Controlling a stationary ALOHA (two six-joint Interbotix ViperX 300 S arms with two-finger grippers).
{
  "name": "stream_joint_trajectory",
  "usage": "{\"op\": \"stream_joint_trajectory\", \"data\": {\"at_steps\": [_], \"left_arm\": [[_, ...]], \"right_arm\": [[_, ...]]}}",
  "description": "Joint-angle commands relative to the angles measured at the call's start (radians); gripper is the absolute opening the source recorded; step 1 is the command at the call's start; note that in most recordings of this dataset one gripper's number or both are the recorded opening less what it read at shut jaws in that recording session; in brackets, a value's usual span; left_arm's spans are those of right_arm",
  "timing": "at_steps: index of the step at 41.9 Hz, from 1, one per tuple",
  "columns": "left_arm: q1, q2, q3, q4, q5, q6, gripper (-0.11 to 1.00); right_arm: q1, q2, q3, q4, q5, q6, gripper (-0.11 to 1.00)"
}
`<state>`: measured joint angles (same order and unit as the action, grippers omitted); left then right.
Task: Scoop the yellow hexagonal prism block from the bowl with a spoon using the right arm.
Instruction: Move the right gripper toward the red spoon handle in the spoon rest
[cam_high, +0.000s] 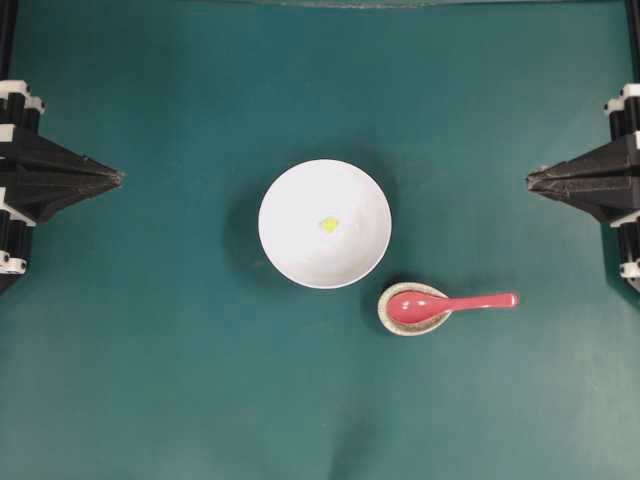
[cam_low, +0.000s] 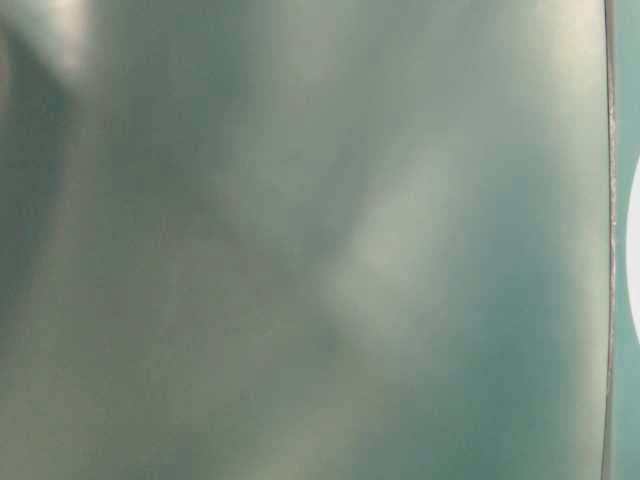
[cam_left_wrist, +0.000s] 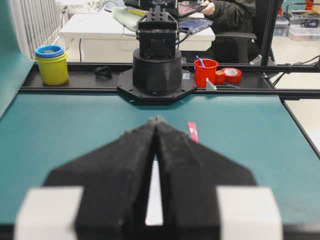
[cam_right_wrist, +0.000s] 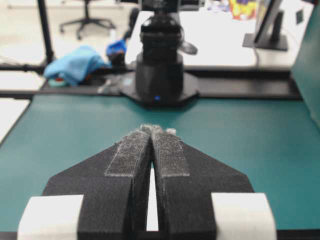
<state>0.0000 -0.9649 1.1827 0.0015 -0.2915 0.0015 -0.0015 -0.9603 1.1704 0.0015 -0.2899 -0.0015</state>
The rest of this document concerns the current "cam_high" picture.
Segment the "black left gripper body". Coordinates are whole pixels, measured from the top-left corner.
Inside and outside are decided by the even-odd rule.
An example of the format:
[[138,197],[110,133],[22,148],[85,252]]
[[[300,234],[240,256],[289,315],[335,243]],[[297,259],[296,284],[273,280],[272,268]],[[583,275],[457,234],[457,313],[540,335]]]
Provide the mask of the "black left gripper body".
[[[44,102],[24,80],[1,81],[1,145],[11,146],[19,127],[37,133]],[[17,208],[18,161],[1,154],[1,293],[23,276],[31,259],[37,223]]]

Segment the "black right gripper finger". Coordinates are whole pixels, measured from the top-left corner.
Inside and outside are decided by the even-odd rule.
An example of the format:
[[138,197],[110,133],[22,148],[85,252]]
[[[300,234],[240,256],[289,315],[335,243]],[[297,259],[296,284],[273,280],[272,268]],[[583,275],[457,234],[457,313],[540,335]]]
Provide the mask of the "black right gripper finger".
[[636,175],[639,173],[639,132],[619,137],[601,147],[527,176],[528,184],[543,180]]
[[542,179],[529,177],[527,188],[593,216],[600,223],[615,223],[639,216],[638,177]]

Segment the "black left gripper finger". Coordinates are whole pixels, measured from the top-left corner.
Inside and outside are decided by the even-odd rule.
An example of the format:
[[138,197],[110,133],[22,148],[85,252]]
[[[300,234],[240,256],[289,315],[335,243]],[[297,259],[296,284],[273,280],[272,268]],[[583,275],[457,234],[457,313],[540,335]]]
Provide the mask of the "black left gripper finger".
[[24,128],[13,129],[13,156],[25,165],[50,171],[104,176],[117,181],[122,179],[118,170],[67,150]]
[[116,189],[119,175],[17,174],[13,208],[36,223],[46,223],[59,211]]

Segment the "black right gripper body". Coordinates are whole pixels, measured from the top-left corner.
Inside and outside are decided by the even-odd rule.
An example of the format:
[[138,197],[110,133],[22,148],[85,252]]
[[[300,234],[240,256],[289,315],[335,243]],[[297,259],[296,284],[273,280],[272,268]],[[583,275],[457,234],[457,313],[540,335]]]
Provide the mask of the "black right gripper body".
[[626,84],[620,95],[604,107],[609,119],[611,138],[624,140],[629,147],[629,166],[622,175],[631,187],[630,205],[614,215],[610,226],[617,232],[619,275],[636,292],[639,291],[639,84]]

